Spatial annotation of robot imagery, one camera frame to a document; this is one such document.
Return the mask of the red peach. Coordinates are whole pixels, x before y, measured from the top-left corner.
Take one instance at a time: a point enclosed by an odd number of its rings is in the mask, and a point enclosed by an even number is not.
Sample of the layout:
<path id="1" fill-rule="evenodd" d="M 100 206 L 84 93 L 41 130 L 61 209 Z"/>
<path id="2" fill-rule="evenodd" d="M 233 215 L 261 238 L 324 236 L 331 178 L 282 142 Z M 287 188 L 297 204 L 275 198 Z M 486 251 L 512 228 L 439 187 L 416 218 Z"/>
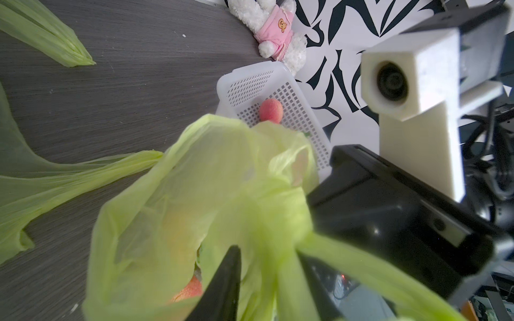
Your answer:
<path id="1" fill-rule="evenodd" d="M 178 294 L 176 294 L 172 299 L 171 302 L 180 302 L 182 300 L 186 300 L 189 298 L 195 298 L 198 296 L 201 296 L 203 294 L 202 289 L 202 283 L 198 279 L 197 276 L 193 276 L 190 280 L 190 282 L 187 284 L 184 289 L 182 289 Z"/>

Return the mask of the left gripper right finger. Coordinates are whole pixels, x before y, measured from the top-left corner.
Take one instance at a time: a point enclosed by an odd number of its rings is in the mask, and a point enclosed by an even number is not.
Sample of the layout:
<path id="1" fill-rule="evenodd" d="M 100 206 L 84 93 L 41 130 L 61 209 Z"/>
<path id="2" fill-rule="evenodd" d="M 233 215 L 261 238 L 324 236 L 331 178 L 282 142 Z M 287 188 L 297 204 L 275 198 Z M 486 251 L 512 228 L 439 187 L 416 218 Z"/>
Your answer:
<path id="1" fill-rule="evenodd" d="M 298 254 L 298 258 L 320 319 L 342 319 L 343 314 L 332 301 L 330 291 L 327 289 L 328 285 L 331 289 L 334 288 L 337 271 L 319 259 L 304 254 Z"/>

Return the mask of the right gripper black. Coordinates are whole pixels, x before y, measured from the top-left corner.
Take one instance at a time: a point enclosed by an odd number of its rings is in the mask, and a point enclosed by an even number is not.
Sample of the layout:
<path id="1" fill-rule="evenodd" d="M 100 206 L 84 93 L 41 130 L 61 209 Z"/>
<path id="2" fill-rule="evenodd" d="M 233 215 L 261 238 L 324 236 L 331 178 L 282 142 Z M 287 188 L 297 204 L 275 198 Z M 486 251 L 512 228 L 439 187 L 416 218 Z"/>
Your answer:
<path id="1" fill-rule="evenodd" d="M 307 202 L 316 232 L 391 263 L 453 306 L 513 253 L 513 238 L 360 145 L 332 150 Z"/>

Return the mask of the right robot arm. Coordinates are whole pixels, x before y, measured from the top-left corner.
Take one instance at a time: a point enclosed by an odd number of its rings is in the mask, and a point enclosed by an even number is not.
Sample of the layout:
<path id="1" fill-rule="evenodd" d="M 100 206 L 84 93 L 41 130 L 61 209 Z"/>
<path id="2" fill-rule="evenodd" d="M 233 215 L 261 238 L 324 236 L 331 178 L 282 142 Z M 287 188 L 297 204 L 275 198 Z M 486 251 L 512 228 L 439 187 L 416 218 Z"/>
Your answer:
<path id="1" fill-rule="evenodd" d="M 363 146 L 335 147 L 332 174 L 307 198 L 316 231 L 378 255 L 462 305 L 513 257 L 513 143 L 503 128 L 512 118 L 475 116 L 459 202 Z"/>

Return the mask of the white plastic basket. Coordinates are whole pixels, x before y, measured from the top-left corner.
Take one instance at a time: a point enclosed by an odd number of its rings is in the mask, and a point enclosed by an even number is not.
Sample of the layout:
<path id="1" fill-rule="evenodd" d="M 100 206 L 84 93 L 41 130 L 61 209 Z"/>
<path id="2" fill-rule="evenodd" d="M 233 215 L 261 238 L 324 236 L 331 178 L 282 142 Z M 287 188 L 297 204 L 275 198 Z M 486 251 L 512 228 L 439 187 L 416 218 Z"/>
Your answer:
<path id="1" fill-rule="evenodd" d="M 217 83 L 216 114 L 249 127 L 270 121 L 302 132 L 315 150 L 321 181 L 331 173 L 331 144 L 292 74 L 280 62 L 237 68 Z"/>

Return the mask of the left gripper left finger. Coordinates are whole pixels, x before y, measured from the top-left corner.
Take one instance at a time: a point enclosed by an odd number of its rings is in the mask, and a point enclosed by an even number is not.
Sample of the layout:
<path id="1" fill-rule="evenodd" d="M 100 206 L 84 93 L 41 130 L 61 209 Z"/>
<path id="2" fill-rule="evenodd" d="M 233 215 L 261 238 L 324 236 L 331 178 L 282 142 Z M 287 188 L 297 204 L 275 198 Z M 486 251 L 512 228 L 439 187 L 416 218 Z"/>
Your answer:
<path id="1" fill-rule="evenodd" d="M 207 290 L 186 321 L 236 321 L 241 281 L 241 251 L 231 246 Z"/>

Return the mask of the pink peach top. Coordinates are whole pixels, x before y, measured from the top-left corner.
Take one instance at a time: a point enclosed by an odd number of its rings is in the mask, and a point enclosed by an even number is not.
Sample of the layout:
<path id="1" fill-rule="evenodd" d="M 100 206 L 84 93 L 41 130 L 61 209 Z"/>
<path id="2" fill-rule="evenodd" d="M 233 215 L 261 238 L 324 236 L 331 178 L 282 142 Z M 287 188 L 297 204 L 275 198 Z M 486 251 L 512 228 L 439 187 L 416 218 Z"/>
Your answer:
<path id="1" fill-rule="evenodd" d="M 270 121 L 274 124 L 280 124 L 282 122 L 284 108 L 280 101 L 270 98 L 262 102 L 258 113 L 261 122 Z"/>

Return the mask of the green plastic bag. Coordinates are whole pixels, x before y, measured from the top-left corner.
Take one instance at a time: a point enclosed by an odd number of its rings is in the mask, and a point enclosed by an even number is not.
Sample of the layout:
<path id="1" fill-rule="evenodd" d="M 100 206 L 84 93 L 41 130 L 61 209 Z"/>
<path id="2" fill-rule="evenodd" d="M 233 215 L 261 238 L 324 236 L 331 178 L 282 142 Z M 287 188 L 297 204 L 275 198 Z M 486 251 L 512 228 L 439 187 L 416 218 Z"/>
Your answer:
<path id="1" fill-rule="evenodd" d="M 73 68 L 95 61 L 73 29 L 40 1 L 2 1 L 1 31 Z M 76 164 L 52 163 L 26 143 L 1 93 L 1 261 L 32 249 L 24 228 L 40 215 L 89 191 L 154 166 L 163 153 L 141 151 Z"/>
<path id="2" fill-rule="evenodd" d="M 158 163 L 105 203 L 92 233 L 87 320 L 184 320 L 175 297 L 199 268 L 208 286 L 230 246 L 242 252 L 238 320 L 319 320 L 299 254 L 395 303 L 400 320 L 460 320 L 388 262 L 316 234 L 306 196 L 319 178 L 302 133 L 208 114 Z"/>

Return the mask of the white plush bunny pink shirt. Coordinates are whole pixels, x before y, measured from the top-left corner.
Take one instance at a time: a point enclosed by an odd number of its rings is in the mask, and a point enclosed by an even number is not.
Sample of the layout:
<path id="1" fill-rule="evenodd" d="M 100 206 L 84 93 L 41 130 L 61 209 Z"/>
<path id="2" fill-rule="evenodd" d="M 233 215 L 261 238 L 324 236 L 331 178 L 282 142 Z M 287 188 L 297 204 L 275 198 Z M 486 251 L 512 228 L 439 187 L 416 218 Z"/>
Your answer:
<path id="1" fill-rule="evenodd" d="M 230 0 L 227 4 L 230 13 L 253 33 L 262 57 L 282 62 L 293 76 L 305 66 L 307 39 L 293 31 L 295 1 Z"/>

